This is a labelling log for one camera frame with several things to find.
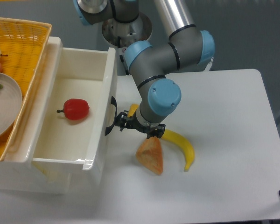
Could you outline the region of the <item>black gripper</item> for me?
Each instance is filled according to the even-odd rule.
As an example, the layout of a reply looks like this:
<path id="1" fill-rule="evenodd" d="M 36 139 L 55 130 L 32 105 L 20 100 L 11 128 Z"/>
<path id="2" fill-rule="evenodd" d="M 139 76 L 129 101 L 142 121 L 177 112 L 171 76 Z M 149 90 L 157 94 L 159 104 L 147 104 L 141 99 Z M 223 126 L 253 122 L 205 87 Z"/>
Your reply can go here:
<path id="1" fill-rule="evenodd" d="M 144 122 L 143 124 L 137 120 L 136 116 L 128 117 L 125 111 L 120 112 L 115 118 L 114 125 L 119 128 L 120 131 L 124 129 L 135 129 L 138 132 L 147 134 L 147 139 L 151 137 L 161 138 L 166 130 L 165 124 L 159 124 L 153 126 L 149 122 Z"/>

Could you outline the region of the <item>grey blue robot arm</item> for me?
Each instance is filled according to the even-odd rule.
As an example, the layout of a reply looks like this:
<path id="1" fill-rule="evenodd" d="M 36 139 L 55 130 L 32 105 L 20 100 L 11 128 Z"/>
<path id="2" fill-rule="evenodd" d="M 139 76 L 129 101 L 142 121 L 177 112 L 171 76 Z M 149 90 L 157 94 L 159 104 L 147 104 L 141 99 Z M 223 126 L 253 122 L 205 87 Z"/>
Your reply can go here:
<path id="1" fill-rule="evenodd" d="M 181 101 L 181 90 L 166 75 L 183 67 L 202 64 L 215 54 L 212 35 L 198 30 L 183 0 L 157 0 L 155 5 L 168 35 L 168 43 L 153 47 L 145 32 L 136 0 L 76 0 L 73 2 L 84 25 L 106 22 L 104 38 L 118 48 L 126 48 L 123 63 L 141 96 L 140 106 L 131 115 L 117 112 L 113 126 L 135 129 L 148 137 L 165 133 L 163 120 Z"/>

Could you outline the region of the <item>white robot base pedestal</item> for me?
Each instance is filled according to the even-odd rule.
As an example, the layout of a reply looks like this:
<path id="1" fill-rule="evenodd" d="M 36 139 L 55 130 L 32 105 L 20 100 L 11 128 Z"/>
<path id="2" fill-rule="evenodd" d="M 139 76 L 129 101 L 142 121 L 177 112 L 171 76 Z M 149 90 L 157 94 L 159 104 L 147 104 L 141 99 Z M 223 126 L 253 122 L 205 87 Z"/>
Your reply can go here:
<path id="1" fill-rule="evenodd" d="M 150 19 L 142 12 L 131 23 L 120 23 L 115 19 L 103 22 L 102 35 L 105 41 L 116 49 L 118 75 L 130 74 L 124 58 L 127 47 L 137 41 L 148 41 L 152 31 Z"/>

